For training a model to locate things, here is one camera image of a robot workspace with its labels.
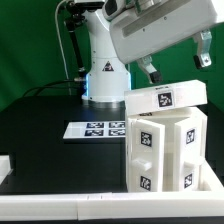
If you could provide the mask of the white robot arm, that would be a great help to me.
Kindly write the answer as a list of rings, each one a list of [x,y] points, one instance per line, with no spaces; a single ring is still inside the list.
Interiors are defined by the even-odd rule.
[[[158,80],[151,56],[188,38],[198,50],[196,66],[211,64],[210,29],[224,23],[224,0],[82,0],[90,34],[92,102],[119,102],[130,88],[125,66],[137,61]]]

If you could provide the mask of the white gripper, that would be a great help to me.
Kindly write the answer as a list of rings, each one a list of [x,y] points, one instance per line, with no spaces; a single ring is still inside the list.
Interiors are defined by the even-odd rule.
[[[116,54],[137,61],[151,84],[162,81],[150,55],[193,36],[197,69],[212,64],[209,28],[224,23],[224,0],[105,0],[103,15]]]

